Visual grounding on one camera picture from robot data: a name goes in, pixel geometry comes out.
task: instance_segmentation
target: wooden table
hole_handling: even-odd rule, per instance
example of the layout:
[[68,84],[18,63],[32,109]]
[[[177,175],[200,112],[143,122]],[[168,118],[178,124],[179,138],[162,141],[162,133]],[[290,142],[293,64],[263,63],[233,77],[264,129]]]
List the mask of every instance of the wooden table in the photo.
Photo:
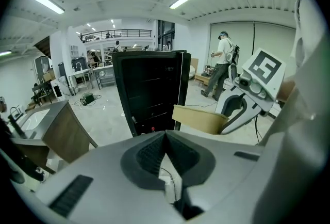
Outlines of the wooden table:
[[68,101],[29,111],[19,125],[23,126],[33,114],[47,109],[49,111],[39,124],[26,130],[27,133],[33,132],[30,138],[13,137],[11,140],[37,166],[54,174],[55,171],[47,166],[50,150],[65,162],[72,163],[89,151],[89,144],[95,148],[97,144],[79,122]]
[[202,76],[200,73],[195,74],[195,80],[203,82],[204,85],[208,86],[208,82],[210,81],[210,77]]

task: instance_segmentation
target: white shirt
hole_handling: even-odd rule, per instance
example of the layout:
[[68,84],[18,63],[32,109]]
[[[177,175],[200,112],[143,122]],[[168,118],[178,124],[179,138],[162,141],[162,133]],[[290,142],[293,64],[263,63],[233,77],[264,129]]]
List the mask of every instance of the white shirt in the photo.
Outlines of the white shirt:
[[122,52],[123,51],[123,49],[121,48],[120,45],[116,45],[115,48],[118,50],[118,52]]
[[223,65],[229,63],[225,60],[227,53],[230,51],[230,47],[233,46],[233,42],[229,38],[225,38],[219,41],[218,52],[222,52],[217,61],[218,64]]

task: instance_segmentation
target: sink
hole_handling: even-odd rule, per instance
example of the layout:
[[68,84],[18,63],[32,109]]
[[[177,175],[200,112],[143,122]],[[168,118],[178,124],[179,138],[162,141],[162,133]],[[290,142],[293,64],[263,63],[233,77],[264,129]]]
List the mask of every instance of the sink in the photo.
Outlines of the sink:
[[48,112],[49,109],[45,109],[32,114],[21,126],[21,129],[23,131],[29,131],[35,129]]

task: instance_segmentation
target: black cabinet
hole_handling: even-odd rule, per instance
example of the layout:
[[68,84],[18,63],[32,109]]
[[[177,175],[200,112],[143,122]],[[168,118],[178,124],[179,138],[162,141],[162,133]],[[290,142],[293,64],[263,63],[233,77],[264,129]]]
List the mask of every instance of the black cabinet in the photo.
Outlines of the black cabinet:
[[188,53],[113,53],[115,80],[133,136],[179,130],[173,105],[185,104],[190,59]]

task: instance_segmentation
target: gray pants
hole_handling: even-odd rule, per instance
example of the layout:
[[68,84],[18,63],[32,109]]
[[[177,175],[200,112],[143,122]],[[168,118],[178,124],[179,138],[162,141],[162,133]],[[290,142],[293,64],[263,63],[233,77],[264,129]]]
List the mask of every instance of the gray pants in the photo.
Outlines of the gray pants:
[[223,83],[225,82],[226,77],[228,77],[228,67],[229,64],[216,64],[214,68],[214,72],[210,78],[210,81],[208,82],[208,87],[205,89],[205,93],[208,95],[215,86],[216,83],[218,83],[216,88],[216,93],[214,94],[214,97],[219,100],[220,94],[222,92]]

